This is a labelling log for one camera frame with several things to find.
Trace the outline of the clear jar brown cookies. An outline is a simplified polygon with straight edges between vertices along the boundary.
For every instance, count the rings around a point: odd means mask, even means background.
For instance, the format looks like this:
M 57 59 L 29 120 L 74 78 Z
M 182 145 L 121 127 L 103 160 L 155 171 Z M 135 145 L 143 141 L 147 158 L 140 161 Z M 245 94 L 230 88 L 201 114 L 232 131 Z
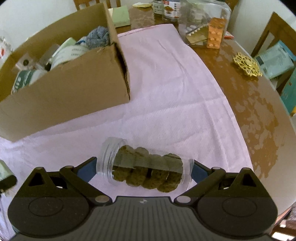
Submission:
M 96 169 L 113 186 L 171 194 L 187 190 L 193 165 L 192 158 L 109 137 L 101 146 Z

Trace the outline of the blue grey knitted roll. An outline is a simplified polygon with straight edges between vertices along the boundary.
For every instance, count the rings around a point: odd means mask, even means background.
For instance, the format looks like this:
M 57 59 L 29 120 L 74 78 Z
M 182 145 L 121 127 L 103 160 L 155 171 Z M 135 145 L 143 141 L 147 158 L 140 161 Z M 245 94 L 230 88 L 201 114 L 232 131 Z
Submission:
M 110 45 L 109 30 L 106 27 L 98 26 L 86 36 L 85 43 L 90 49 Z

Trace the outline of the pink table cloth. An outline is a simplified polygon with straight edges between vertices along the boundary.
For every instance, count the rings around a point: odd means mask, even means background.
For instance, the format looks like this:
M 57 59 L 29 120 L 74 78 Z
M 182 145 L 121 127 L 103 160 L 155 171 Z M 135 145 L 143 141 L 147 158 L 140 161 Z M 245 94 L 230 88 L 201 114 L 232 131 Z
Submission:
M 22 185 L 42 166 L 57 171 L 99 156 L 108 137 L 238 172 L 251 167 L 226 96 L 171 24 L 123 33 L 130 102 L 50 127 L 16 142 L 1 139 L 1 159 Z

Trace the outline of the brown cardboard box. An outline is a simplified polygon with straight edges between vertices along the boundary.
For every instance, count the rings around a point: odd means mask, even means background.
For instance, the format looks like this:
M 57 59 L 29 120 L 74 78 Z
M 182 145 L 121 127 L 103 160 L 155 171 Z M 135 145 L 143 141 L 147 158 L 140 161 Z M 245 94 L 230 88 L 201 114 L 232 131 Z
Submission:
M 25 55 L 40 58 L 53 44 L 80 39 L 96 27 L 109 30 L 110 44 L 50 70 L 12 93 L 16 64 Z M 1 137 L 17 141 L 51 126 L 130 100 L 130 76 L 105 3 L 70 14 L 16 49 L 1 68 Z

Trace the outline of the green white tissue pack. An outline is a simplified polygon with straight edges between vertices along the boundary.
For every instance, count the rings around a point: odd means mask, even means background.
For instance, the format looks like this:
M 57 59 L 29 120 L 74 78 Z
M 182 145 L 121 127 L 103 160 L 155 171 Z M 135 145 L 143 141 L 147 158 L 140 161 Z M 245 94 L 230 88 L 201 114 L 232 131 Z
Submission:
M 15 78 L 11 94 L 18 92 L 21 88 L 35 83 L 47 73 L 46 70 L 22 70 Z

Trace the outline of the clear plastic blender cup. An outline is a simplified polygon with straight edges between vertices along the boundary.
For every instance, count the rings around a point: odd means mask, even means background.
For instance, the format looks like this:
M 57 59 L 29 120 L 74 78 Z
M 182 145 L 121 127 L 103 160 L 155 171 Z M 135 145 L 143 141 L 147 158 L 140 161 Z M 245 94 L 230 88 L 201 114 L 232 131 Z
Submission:
M 60 45 L 53 44 L 39 54 L 25 52 L 23 54 L 12 54 L 16 61 L 15 67 L 18 70 L 43 70 L 50 71 L 53 63 L 53 56 L 59 49 Z

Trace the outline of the gold ornate coaster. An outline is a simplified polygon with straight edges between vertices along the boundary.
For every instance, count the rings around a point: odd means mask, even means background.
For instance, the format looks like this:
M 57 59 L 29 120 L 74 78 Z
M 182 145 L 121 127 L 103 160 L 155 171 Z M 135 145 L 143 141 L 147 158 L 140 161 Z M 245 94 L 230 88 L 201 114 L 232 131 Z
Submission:
M 233 56 L 233 62 L 249 77 L 261 77 L 263 75 L 257 62 L 240 52 Z

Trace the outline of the white tape roll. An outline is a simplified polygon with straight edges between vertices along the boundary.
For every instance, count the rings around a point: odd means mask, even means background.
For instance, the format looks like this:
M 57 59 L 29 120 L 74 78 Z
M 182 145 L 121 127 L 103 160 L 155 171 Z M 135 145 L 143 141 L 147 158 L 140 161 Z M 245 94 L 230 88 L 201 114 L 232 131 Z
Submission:
M 81 45 L 73 45 L 73 46 L 67 46 L 60 50 L 55 57 L 53 57 L 51 69 L 54 69 L 55 67 L 59 66 L 60 64 L 67 63 L 71 60 L 74 60 L 86 52 L 88 52 L 89 49 L 85 46 Z

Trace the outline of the clear water bottle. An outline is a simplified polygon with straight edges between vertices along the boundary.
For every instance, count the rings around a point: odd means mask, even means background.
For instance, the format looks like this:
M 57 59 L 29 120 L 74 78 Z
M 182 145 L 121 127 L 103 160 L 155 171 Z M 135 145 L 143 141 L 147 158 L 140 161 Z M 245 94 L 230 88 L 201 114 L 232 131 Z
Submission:
M 6 38 L 0 37 L 0 66 L 2 67 L 7 58 L 11 54 L 11 45 L 6 41 Z

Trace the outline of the teal printed package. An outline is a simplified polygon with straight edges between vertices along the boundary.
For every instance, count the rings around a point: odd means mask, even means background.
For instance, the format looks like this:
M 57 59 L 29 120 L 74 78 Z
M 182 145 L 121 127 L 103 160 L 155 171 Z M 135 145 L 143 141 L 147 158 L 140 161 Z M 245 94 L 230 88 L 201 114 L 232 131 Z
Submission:
M 282 41 L 257 54 L 254 60 L 268 79 L 278 77 L 295 68 L 295 54 Z

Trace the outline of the large jar black lid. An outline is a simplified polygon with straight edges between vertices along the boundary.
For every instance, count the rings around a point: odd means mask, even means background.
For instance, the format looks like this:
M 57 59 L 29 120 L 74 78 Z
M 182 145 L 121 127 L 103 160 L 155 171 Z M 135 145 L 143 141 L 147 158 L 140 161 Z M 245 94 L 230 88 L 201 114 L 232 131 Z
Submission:
M 230 16 L 231 9 L 225 1 L 181 1 L 178 31 L 187 45 L 206 48 L 211 18 L 226 19 L 226 33 Z

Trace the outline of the wooden chair at right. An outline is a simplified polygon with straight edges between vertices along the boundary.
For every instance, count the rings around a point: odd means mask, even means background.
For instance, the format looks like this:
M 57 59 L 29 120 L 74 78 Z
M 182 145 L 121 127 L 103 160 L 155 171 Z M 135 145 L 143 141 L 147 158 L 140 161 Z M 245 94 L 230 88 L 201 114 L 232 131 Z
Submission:
M 267 23 L 264 31 L 262 32 L 259 41 L 255 45 L 251 56 L 254 57 L 257 55 L 263 46 L 265 40 L 268 37 L 268 34 L 272 34 L 274 39 L 269 44 L 268 47 L 272 47 L 278 41 L 283 42 L 288 49 L 295 55 L 295 41 L 296 41 L 296 32 L 295 30 L 285 21 L 283 20 L 276 12 L 273 12 L 269 22 Z

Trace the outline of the red label jar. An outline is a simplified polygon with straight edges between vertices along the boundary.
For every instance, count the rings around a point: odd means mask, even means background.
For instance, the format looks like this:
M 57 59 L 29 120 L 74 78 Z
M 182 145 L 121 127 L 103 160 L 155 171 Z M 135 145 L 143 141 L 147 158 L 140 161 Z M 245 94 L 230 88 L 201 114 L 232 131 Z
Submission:
M 169 0 L 163 1 L 164 11 L 163 19 L 168 22 L 177 22 L 180 15 L 180 1 L 179 0 Z

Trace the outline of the small dark lid jar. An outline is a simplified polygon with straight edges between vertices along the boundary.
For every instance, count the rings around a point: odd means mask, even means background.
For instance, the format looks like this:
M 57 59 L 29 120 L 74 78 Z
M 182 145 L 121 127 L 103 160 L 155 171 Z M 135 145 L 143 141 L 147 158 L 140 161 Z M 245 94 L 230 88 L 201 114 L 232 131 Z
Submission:
M 155 16 L 161 17 L 164 12 L 164 3 L 162 0 L 153 0 L 152 1 L 152 10 Z

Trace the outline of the wooden chair at wall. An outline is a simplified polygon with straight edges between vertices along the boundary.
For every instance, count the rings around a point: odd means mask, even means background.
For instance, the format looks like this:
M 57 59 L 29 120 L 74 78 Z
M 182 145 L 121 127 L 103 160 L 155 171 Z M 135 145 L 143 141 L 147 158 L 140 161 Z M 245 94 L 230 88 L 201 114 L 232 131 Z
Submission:
M 73 2 L 77 10 L 81 10 L 99 3 L 106 3 L 109 9 L 121 6 L 121 0 L 73 0 Z

